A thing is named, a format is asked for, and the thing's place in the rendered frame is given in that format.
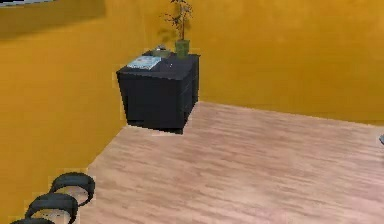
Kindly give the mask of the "black cabinet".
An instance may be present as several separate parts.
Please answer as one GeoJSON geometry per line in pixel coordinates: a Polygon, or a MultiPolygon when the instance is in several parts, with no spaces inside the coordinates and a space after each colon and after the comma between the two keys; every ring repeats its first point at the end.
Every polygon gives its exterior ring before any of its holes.
{"type": "Polygon", "coordinates": [[[116,76],[127,123],[182,134],[199,100],[199,59],[172,53],[150,70],[120,68],[116,76]]]}

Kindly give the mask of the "house plant in green pot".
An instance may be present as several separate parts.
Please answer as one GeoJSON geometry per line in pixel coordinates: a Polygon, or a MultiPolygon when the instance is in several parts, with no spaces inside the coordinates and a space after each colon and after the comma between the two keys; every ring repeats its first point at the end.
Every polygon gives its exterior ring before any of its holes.
{"type": "Polygon", "coordinates": [[[170,22],[176,28],[178,39],[175,41],[175,53],[178,58],[186,58],[189,55],[190,41],[185,39],[186,25],[192,17],[192,5],[187,0],[170,0],[175,6],[175,14],[164,14],[164,20],[170,22]]]}

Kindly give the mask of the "small green bowl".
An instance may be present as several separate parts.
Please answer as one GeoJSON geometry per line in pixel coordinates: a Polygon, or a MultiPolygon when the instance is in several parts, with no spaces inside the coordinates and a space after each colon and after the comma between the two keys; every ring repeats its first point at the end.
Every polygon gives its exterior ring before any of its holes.
{"type": "Polygon", "coordinates": [[[171,51],[159,45],[152,50],[152,55],[155,57],[168,58],[171,55],[171,51]]]}

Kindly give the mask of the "pale blue book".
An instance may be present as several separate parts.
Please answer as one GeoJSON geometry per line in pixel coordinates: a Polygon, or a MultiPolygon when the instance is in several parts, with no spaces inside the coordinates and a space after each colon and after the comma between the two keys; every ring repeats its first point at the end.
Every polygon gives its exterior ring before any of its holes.
{"type": "Polygon", "coordinates": [[[162,60],[156,56],[140,56],[127,64],[129,68],[150,70],[162,60]]]}

